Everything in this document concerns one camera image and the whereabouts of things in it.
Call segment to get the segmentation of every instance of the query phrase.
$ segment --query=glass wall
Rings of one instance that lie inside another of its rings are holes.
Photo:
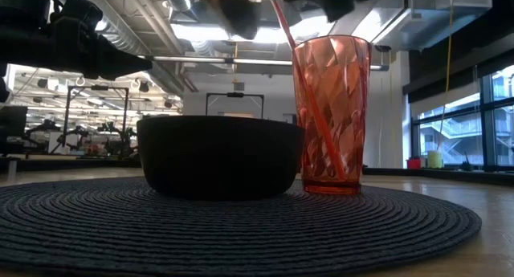
[[[413,119],[413,157],[439,150],[448,167],[514,170],[514,65],[477,82],[479,93],[446,104],[443,125],[442,106]]]

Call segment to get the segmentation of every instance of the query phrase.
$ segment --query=black placemat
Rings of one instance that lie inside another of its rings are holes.
[[[36,274],[340,275],[440,255],[481,225],[416,193],[298,181],[252,202],[166,198],[142,177],[48,182],[1,188],[0,208],[0,268]]]

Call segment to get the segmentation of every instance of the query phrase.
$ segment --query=white wall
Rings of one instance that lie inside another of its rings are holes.
[[[184,95],[185,115],[205,115],[207,92],[232,92],[232,75],[191,75],[201,92]],[[292,77],[276,75],[241,75],[246,82],[246,93],[264,94],[264,118],[284,121],[284,114],[296,113]],[[372,71],[369,80],[368,112],[364,163],[372,168],[404,168],[410,157],[410,106],[402,94],[402,86],[409,83],[408,52],[398,52],[390,71]],[[250,99],[220,97],[209,107],[209,115],[219,112],[241,112],[260,116],[260,108]]]

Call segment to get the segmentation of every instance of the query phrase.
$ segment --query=red object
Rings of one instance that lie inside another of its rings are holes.
[[[407,168],[408,169],[421,169],[421,160],[420,159],[407,160]]]
[[[293,67],[297,116],[306,130],[304,189],[358,194],[371,46],[352,36],[330,35],[301,43],[293,55],[299,64]]]

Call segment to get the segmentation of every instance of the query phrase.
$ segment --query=red straw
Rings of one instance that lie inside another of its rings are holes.
[[[288,21],[286,20],[284,13],[282,12],[282,8],[280,8],[279,3],[276,0],[271,0],[271,4],[273,4],[273,8],[275,8],[276,16],[279,19],[280,25],[284,30],[284,33],[288,37],[289,46],[292,50],[292,62],[295,66],[296,70],[299,74],[300,86],[307,92],[307,99],[311,106],[312,114],[314,115],[314,122],[318,129],[318,132],[321,132],[321,135],[324,138],[324,142],[327,145],[328,156],[330,157],[330,161],[333,163],[336,168],[337,176],[340,180],[345,179],[345,171],[343,170],[343,161],[337,155],[336,147],[332,142],[332,138],[330,137],[330,129],[328,128],[328,124],[324,121],[323,117],[320,113],[320,108],[318,107],[318,103],[316,102],[316,97],[314,95],[314,91],[312,90],[312,85],[308,84],[305,80],[304,73],[301,70],[300,62],[296,57],[295,47],[296,43],[294,38],[291,35],[291,31],[289,30]]]

